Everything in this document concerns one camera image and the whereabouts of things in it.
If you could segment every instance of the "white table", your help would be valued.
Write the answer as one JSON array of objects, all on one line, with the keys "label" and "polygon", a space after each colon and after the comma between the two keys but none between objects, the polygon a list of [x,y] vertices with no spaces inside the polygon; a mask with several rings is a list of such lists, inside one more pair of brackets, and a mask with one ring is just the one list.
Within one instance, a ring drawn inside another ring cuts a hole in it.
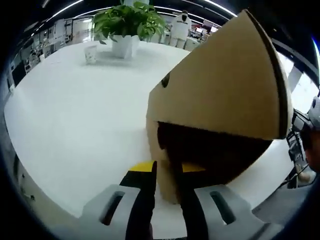
[{"label": "white table", "polygon": [[[84,47],[98,45],[96,65]],[[16,87],[4,114],[14,149],[29,175],[61,208],[79,217],[83,206],[128,169],[150,160],[146,112],[150,90],[185,56],[183,49],[141,42],[137,57],[113,59],[110,47],[87,42],[64,47],[38,64]],[[228,186],[255,208],[293,165],[285,140]],[[157,189],[155,239],[186,236],[179,205]]]}]

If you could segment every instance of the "ceiling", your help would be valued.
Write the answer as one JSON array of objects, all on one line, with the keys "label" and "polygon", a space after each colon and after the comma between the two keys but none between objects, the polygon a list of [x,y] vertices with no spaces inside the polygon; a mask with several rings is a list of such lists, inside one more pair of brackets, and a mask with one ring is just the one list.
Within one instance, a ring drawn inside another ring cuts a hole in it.
[{"label": "ceiling", "polygon": [[[25,27],[38,22],[34,27],[30,27],[22,34],[23,37],[29,37],[43,24],[44,20],[51,18],[55,13],[77,0],[50,0],[45,8],[38,7],[32,17],[26,21]],[[315,8],[312,8],[304,1],[292,3],[289,0],[211,0],[220,6],[226,8],[234,14],[238,14],[242,9],[249,9],[259,23],[263,26],[271,39],[277,43],[276,49],[286,55],[296,63],[296,66],[306,72],[311,79],[319,86],[319,71],[314,44],[311,36],[320,43],[320,31],[318,26],[313,26]],[[209,3],[209,0],[150,0],[154,6],[165,8],[187,10],[189,13],[208,19],[220,26],[225,24],[233,15],[220,7]],[[55,20],[61,18],[73,18],[77,15],[118,5],[120,0],[83,0],[72,7],[61,12],[58,16],[52,18],[42,28],[52,25]],[[161,12],[172,13],[172,10],[161,9]]]}]

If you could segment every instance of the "cardboard mouth opening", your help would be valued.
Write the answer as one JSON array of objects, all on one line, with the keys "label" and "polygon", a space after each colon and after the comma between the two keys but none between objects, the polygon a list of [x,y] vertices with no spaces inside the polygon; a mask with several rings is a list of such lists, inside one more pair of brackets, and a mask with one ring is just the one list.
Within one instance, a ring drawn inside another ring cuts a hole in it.
[{"label": "cardboard mouth opening", "polygon": [[197,187],[227,184],[253,164],[270,146],[263,140],[212,132],[171,123],[158,122],[158,143],[165,150],[173,172],[181,172],[182,163],[205,169],[207,177]]}]

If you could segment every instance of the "cable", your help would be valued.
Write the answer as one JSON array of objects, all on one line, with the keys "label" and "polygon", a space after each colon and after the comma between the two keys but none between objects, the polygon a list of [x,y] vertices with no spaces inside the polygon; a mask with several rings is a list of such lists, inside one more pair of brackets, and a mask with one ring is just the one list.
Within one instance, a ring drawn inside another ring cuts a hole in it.
[{"label": "cable", "polygon": [[282,186],[284,186],[287,183],[291,182],[294,178],[298,177],[307,167],[309,167],[309,164],[305,165],[304,168],[300,172],[295,173],[289,180],[284,181],[283,183],[281,183],[281,185],[278,188],[281,188]]}]

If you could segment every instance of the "white pot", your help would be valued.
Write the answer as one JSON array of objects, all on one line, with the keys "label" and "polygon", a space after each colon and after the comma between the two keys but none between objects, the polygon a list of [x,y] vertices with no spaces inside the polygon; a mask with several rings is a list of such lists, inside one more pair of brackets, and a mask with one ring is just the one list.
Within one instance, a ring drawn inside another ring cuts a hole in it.
[{"label": "white pot", "polygon": [[112,53],[117,58],[129,59],[136,56],[140,39],[138,35],[114,35],[113,38],[117,41],[112,41]]}]

